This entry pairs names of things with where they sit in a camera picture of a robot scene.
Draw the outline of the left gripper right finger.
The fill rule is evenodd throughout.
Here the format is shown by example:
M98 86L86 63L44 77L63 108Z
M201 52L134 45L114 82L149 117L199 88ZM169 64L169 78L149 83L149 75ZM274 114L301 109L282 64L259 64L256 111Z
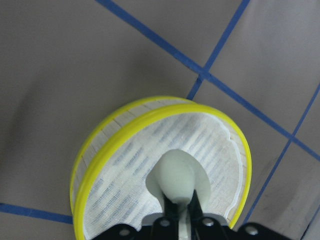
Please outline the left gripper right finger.
M197 222L203 217L203 211L196 190L193 191L191 201L187 205L187 210L190 218L190 224L196 225Z

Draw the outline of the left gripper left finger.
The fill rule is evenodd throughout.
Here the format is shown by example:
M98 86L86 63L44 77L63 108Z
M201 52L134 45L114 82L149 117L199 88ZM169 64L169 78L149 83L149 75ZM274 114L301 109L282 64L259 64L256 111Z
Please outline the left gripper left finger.
M162 196L164 218L173 222L175 225L178 225L180 220L179 205L177 203L173 203L164 193Z

